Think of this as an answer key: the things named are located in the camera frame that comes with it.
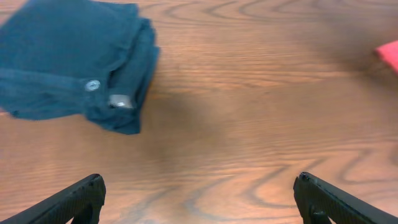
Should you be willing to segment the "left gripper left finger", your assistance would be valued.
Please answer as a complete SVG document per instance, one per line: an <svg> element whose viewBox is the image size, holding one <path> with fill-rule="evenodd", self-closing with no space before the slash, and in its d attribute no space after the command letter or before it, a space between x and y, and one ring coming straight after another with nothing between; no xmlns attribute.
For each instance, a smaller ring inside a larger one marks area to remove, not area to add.
<svg viewBox="0 0 398 224"><path fill-rule="evenodd" d="M99 174L91 174L1 224L98 224L106 187Z"/></svg>

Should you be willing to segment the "navy blue shorts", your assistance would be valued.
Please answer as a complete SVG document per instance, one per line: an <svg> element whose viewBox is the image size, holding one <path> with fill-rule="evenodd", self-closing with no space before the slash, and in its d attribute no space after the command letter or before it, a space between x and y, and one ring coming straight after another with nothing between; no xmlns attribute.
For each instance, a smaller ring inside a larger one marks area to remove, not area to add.
<svg viewBox="0 0 398 224"><path fill-rule="evenodd" d="M158 56L135 4L27 1L1 26L1 108L35 121L80 114L137 134Z"/></svg>

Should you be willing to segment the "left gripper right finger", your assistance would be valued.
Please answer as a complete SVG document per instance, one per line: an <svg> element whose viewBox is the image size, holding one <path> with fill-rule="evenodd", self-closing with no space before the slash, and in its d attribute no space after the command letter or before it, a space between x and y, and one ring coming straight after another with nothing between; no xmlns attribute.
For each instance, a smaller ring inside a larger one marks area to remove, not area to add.
<svg viewBox="0 0 398 224"><path fill-rule="evenodd" d="M296 177L294 199L304 224L396 224L386 213L308 172Z"/></svg>

